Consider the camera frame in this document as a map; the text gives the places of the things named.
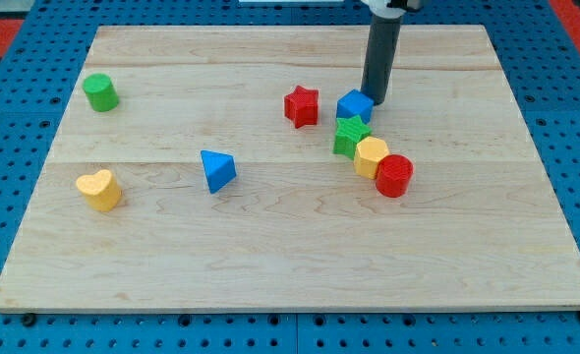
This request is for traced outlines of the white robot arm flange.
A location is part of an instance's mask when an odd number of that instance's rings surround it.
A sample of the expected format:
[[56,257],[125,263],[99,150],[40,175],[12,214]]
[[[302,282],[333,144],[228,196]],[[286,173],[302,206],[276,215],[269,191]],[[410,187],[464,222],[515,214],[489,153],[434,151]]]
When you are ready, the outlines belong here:
[[407,12],[418,12],[428,0],[361,0],[371,13],[383,19],[399,19]]

